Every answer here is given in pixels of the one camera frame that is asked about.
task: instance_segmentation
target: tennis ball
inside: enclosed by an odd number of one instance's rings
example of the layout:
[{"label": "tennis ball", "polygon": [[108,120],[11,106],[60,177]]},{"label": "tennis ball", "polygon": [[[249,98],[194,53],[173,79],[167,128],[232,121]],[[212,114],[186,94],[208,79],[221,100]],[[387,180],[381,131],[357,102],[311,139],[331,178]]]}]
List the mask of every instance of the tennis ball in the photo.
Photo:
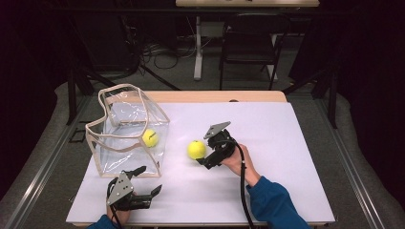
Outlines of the tennis ball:
[{"label": "tennis ball", "polygon": [[193,140],[187,146],[187,154],[192,159],[203,158],[205,156],[205,145],[200,140]]},{"label": "tennis ball", "polygon": [[142,139],[143,142],[145,142],[145,145],[149,148],[156,146],[159,142],[158,134],[152,129],[146,129]]}]

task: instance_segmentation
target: clear plastic bag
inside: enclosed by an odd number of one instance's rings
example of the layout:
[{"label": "clear plastic bag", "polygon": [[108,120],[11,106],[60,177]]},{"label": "clear plastic bag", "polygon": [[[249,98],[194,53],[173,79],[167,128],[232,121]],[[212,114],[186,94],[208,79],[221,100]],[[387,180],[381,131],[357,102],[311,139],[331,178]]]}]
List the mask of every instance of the clear plastic bag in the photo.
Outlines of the clear plastic bag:
[{"label": "clear plastic bag", "polygon": [[160,177],[170,120],[141,89],[120,84],[101,90],[104,117],[86,125],[86,139],[102,177],[146,166],[139,177]]}]

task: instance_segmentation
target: black curtain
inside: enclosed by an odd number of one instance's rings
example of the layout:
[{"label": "black curtain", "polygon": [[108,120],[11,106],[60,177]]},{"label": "black curtain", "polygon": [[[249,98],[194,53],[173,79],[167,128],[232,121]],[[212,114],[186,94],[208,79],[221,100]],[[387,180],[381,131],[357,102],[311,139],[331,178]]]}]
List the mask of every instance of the black curtain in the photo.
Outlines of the black curtain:
[{"label": "black curtain", "polygon": [[0,22],[2,139],[0,198],[20,173],[50,120],[56,94],[26,43],[4,14]]},{"label": "black curtain", "polygon": [[302,80],[330,62],[340,66],[338,92],[351,104],[359,147],[405,209],[405,18],[399,1],[324,0],[320,8],[350,10],[343,20],[314,19],[291,68]]},{"label": "black curtain", "polygon": [[1,2],[0,32],[2,198],[51,119],[54,90],[78,63],[92,66],[67,18],[45,13],[35,0]]}]

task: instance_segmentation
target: table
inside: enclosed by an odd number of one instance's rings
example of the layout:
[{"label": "table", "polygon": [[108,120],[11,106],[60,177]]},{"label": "table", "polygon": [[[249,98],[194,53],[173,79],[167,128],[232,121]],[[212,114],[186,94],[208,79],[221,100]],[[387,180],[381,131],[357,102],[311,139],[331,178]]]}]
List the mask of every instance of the table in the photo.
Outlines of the table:
[{"label": "table", "polygon": [[[187,8],[313,8],[318,0],[176,0],[176,6]],[[196,20],[196,64],[194,80],[202,79],[203,51],[201,44],[201,18]],[[267,66],[272,73],[273,66]]]},{"label": "table", "polygon": [[[297,211],[309,224],[334,222],[295,113],[283,93],[146,94],[160,104],[171,123],[162,176],[131,180],[138,194],[148,194],[162,184],[161,192],[153,199],[150,209],[132,212],[130,225],[247,225],[239,196],[240,179],[224,166],[206,170],[185,153],[191,140],[203,139],[210,124],[224,121],[231,121],[226,129],[248,146],[256,169],[289,190]],[[239,102],[228,102],[233,99]],[[67,221],[77,226],[97,221],[105,213],[105,193],[110,180],[98,176],[91,159]],[[263,224],[254,218],[253,221]]]}]

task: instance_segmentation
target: white tabletop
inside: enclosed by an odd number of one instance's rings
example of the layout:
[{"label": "white tabletop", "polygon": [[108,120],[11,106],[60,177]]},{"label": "white tabletop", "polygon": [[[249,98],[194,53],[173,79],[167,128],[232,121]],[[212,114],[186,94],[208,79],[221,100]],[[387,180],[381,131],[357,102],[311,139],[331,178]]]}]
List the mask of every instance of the white tabletop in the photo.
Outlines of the white tabletop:
[{"label": "white tabletop", "polygon": [[[150,209],[133,211],[129,224],[247,225],[240,198],[240,179],[224,166],[207,170],[190,159],[185,150],[190,141],[203,139],[210,125],[226,121],[231,122],[226,128],[230,134],[247,145],[257,171],[288,189],[304,220],[310,224],[334,222],[289,103],[160,103],[160,106],[171,119],[162,177],[135,177],[131,181],[140,195],[149,194],[160,184],[161,192],[153,199]],[[110,178],[98,176],[91,160],[66,220],[86,225],[105,214],[110,181]]]},{"label": "white tabletop", "polygon": [[176,0],[178,7],[318,7],[318,0]]}]

